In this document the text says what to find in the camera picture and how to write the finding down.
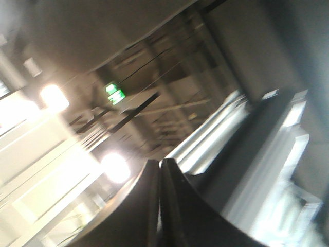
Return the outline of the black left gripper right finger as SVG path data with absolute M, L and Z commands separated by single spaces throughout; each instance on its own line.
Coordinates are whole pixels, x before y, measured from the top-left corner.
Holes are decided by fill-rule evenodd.
M 160 211 L 166 246 L 262 246 L 197 193 L 175 159 L 161 162 Z

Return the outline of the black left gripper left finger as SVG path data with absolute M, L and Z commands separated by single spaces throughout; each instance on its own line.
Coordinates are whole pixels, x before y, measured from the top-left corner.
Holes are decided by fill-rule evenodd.
M 160 169 L 148 160 L 132 183 L 116 196 L 74 239 L 75 246 L 156 246 Z

